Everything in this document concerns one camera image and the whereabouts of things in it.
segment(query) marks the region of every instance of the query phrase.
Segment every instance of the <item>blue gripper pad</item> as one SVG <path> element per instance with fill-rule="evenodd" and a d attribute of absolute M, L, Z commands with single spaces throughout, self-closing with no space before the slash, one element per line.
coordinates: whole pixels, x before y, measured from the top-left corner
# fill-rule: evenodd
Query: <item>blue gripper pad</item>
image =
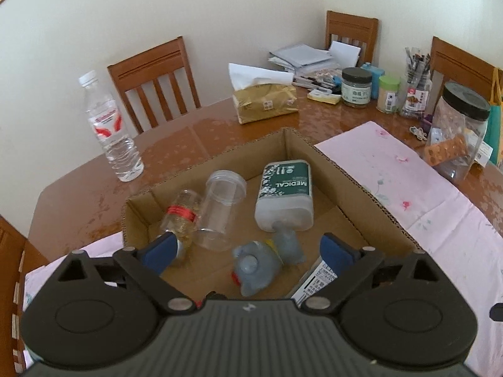
<path fill-rule="evenodd" d="M 173 262 L 178 252 L 178 239 L 172 232 L 158 236 L 145 248 L 138 251 L 137 258 L 142 265 L 160 275 Z"/>
<path fill-rule="evenodd" d="M 319 244 L 321 259 L 337 276 L 361 258 L 361 253 L 351 248 L 332 233 L 325 233 Z"/>

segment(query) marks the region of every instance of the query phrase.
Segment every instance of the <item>red object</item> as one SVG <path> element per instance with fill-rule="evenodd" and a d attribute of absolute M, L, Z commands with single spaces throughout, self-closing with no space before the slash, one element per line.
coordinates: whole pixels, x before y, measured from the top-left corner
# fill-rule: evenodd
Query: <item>red object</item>
<path fill-rule="evenodd" d="M 166 210 L 166 214 L 181 216 L 190 222 L 194 222 L 196 220 L 196 214 L 181 205 L 170 205 Z"/>
<path fill-rule="evenodd" d="M 231 272 L 230 276 L 232 276 L 232 280 L 237 286 L 241 286 L 240 279 L 237 277 L 236 273 L 234 271 Z"/>
<path fill-rule="evenodd" d="M 116 132 L 119 132 L 121 128 L 122 128 L 122 116 L 119 114 L 117 120 L 114 122 L 114 130 Z"/>
<path fill-rule="evenodd" d="M 105 136 L 107 138 L 112 136 L 112 134 L 110 133 L 110 131 L 108 129 L 95 127 L 95 131 L 96 131 L 96 134 L 102 134 L 103 136 Z"/>

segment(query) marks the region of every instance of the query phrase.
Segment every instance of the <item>wooden furniture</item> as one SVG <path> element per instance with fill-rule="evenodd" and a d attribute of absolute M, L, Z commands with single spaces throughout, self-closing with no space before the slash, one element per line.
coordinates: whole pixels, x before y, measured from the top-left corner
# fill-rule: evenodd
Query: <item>wooden furniture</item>
<path fill-rule="evenodd" d="M 131 103 L 126 96 L 126 92 L 134 89 L 136 90 L 141 104 L 147 115 L 150 126 L 155 128 L 158 126 L 158 121 L 152 111 L 147 96 L 141 87 L 146 82 L 153 82 L 155 92 L 158 96 L 160 106 L 163 110 L 166 120 L 173 119 L 171 111 L 168 107 L 168 102 L 163 94 L 158 78 L 162 75 L 168 75 L 173 94 L 181 114 L 187 113 L 187 107 L 182 97 L 182 92 L 174 76 L 177 69 L 184 68 L 189 81 L 190 90 L 196 108 L 201 107 L 199 97 L 196 91 L 194 78 L 189 65 L 189 58 L 185 51 L 185 44 L 183 37 L 178 37 L 176 40 L 166 42 L 165 44 L 156 46 L 134 57 L 128 58 L 115 65 L 108 67 L 108 72 L 114 81 L 115 87 L 119 91 L 119 95 L 124 102 L 127 113 L 129 114 L 134 126 L 138 133 L 143 133 L 143 128 L 135 114 Z"/>
<path fill-rule="evenodd" d="M 326 12 L 325 49 L 330 48 L 332 40 L 342 41 L 348 38 L 346 44 L 359 46 L 362 50 L 358 66 L 365 62 L 372 62 L 374 48 L 377 40 L 379 20 L 377 18 L 359 17 L 358 15 L 343 14 L 340 12 Z"/>
<path fill-rule="evenodd" d="M 23 306 L 25 248 L 30 249 L 29 271 L 47 262 L 30 243 L 0 216 L 0 375 L 14 377 L 23 369 L 19 315 Z"/>
<path fill-rule="evenodd" d="M 366 109 L 343 104 L 329 105 L 306 98 L 297 89 L 299 112 L 240 125 L 231 99 L 202 107 L 141 134 L 135 143 L 145 170 L 137 179 L 122 183 L 105 156 L 99 156 L 42 191 L 33 217 L 29 239 L 49 260 L 121 230 L 121 209 L 131 195 L 142 191 L 193 164 L 225 150 L 258 139 L 283 126 L 298 129 L 316 144 L 362 123 L 374 120 L 409 147 L 420 142 L 409 133 L 417 121 L 384 114 L 371 102 Z M 503 175 L 492 164 L 473 166 L 459 186 L 497 231 L 503 234 Z"/>
<path fill-rule="evenodd" d="M 442 86 L 434 104 L 438 102 L 444 84 L 449 80 L 473 89 L 487 100 L 491 97 L 494 66 L 434 36 L 431 69 L 443 74 Z"/>

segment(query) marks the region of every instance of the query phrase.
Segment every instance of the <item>gray ribbed panel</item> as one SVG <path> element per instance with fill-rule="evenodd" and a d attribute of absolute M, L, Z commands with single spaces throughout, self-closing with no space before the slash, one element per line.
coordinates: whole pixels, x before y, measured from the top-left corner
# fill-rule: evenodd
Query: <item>gray ribbed panel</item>
<path fill-rule="evenodd" d="M 256 308 L 246 311 L 253 304 Z M 462 365 L 431 377 L 475 376 Z M 417 377 L 354 351 L 333 322 L 300 313 L 293 301 L 208 301 L 169 318 L 157 338 L 121 364 L 87 372 L 37 364 L 26 377 Z"/>

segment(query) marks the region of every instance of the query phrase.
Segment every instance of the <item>green lid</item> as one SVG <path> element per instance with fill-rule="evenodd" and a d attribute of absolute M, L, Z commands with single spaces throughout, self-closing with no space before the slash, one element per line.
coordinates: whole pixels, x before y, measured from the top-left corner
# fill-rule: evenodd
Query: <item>green lid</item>
<path fill-rule="evenodd" d="M 400 85 L 400 80 L 398 78 L 393 78 L 389 75 L 383 75 L 379 77 L 379 87 L 390 92 L 398 91 L 398 85 Z"/>

